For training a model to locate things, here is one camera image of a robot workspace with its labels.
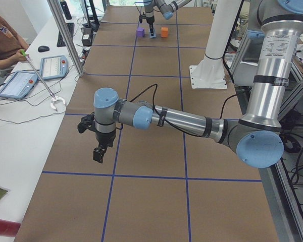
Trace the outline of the aluminium frame post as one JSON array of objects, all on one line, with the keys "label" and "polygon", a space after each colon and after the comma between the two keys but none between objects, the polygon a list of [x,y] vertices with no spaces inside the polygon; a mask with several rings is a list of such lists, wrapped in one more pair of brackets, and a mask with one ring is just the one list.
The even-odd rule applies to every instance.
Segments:
[{"label": "aluminium frame post", "polygon": [[54,17],[58,30],[60,31],[63,37],[64,43],[66,45],[72,63],[78,73],[78,76],[82,77],[84,74],[84,69],[82,63],[80,62],[78,52],[76,51],[75,45],[73,43],[73,38],[69,33],[67,24],[60,9],[60,4],[56,0],[47,0],[47,3]]}]

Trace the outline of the front teach pendant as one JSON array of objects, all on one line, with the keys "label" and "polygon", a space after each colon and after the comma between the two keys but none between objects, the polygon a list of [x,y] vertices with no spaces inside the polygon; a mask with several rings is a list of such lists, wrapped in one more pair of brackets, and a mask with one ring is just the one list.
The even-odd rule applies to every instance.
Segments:
[{"label": "front teach pendant", "polygon": [[34,72],[17,71],[0,89],[0,97],[23,99],[35,86],[38,76]]}]

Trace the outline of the red cylinder object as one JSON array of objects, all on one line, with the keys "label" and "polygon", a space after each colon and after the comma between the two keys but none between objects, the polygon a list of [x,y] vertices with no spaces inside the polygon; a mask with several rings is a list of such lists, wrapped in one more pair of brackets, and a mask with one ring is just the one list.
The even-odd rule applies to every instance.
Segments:
[{"label": "red cylinder object", "polygon": [[0,219],[0,236],[15,237],[21,223]]}]

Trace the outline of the rear teach pendant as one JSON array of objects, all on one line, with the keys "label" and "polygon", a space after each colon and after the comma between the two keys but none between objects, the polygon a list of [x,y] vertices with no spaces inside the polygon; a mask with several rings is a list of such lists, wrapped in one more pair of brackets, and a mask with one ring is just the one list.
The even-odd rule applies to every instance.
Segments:
[{"label": "rear teach pendant", "polygon": [[44,57],[40,62],[40,75],[43,80],[52,80],[66,76],[68,60],[64,55]]}]

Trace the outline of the teach pendant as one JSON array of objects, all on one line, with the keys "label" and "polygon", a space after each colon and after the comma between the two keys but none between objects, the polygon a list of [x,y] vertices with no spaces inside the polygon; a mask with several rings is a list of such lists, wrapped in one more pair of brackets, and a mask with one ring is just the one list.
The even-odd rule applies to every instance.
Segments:
[{"label": "teach pendant", "polygon": [[68,60],[64,55],[44,57],[40,62],[40,75],[43,80],[52,80],[66,76]]},{"label": "teach pendant", "polygon": [[0,89],[0,97],[23,99],[35,86],[38,76],[34,72],[17,71]]}]

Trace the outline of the light blue foam block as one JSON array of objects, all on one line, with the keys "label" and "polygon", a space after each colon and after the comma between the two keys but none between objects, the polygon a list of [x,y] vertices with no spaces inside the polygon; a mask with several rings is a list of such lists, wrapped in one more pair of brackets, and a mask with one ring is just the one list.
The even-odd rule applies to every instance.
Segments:
[{"label": "light blue foam block", "polygon": [[156,38],[156,32],[154,30],[154,28],[150,28],[149,29],[149,38]]}]

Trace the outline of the orange foam block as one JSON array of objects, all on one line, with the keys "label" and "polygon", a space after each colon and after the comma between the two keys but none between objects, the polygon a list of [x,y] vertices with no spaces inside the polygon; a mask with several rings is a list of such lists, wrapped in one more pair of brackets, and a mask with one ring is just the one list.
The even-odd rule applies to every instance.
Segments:
[{"label": "orange foam block", "polygon": [[167,38],[169,34],[168,27],[161,27],[161,37]]}]

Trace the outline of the black power box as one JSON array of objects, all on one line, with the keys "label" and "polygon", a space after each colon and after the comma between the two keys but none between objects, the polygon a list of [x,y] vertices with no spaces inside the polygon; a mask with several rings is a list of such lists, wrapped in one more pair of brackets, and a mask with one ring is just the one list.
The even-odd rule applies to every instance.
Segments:
[{"label": "black power box", "polygon": [[91,28],[82,28],[82,44],[83,46],[92,46],[93,30]]}]

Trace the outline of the purple foam block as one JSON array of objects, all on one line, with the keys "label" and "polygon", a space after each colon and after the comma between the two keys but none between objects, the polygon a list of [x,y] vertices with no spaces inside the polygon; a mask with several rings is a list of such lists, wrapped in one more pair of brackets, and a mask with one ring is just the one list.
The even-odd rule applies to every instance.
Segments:
[{"label": "purple foam block", "polygon": [[138,27],[136,29],[136,37],[137,38],[144,38],[145,37],[145,29],[143,27]]}]

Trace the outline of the person in brown shirt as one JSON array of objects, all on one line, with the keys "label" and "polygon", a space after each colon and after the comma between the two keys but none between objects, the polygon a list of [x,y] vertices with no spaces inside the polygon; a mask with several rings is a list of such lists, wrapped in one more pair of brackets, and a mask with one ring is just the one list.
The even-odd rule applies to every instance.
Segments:
[{"label": "person in brown shirt", "polygon": [[26,61],[21,53],[29,44],[0,16],[0,70]]}]

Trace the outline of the black computer mouse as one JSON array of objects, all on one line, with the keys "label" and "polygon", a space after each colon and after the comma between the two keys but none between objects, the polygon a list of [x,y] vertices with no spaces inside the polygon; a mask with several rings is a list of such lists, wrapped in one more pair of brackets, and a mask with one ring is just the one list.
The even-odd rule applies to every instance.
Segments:
[{"label": "black computer mouse", "polygon": [[50,51],[50,48],[46,45],[41,45],[41,46],[38,47],[37,51],[40,52],[40,53],[47,52],[47,51]]}]

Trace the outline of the grabber reacher tool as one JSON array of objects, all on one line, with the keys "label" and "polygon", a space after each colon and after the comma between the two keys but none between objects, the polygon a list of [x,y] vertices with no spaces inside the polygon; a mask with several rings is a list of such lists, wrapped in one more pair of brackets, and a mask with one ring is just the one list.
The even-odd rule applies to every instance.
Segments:
[{"label": "grabber reacher tool", "polygon": [[30,60],[30,57],[26,54],[24,49],[20,50],[20,53],[26,58],[26,60],[28,61],[28,63],[31,65],[32,69],[35,71],[35,73],[37,74],[39,80],[43,83],[43,85],[45,86],[46,90],[49,92],[51,98],[50,101],[50,107],[54,110],[54,111],[58,111],[57,108],[55,107],[55,103],[58,101],[62,101],[63,105],[66,106],[66,101],[64,98],[62,97],[58,97],[55,96],[55,94],[52,92],[52,90],[49,88],[49,86],[46,84],[46,82],[43,80],[42,76],[40,75],[40,73],[37,71],[36,67],[33,65],[32,61]]}]

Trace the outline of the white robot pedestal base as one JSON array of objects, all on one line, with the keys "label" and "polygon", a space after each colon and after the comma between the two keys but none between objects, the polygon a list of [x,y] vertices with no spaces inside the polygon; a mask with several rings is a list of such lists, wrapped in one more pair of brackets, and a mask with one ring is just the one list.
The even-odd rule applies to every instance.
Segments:
[{"label": "white robot pedestal base", "polygon": [[220,0],[214,13],[203,60],[190,66],[193,89],[226,89],[223,57],[242,1]]}]

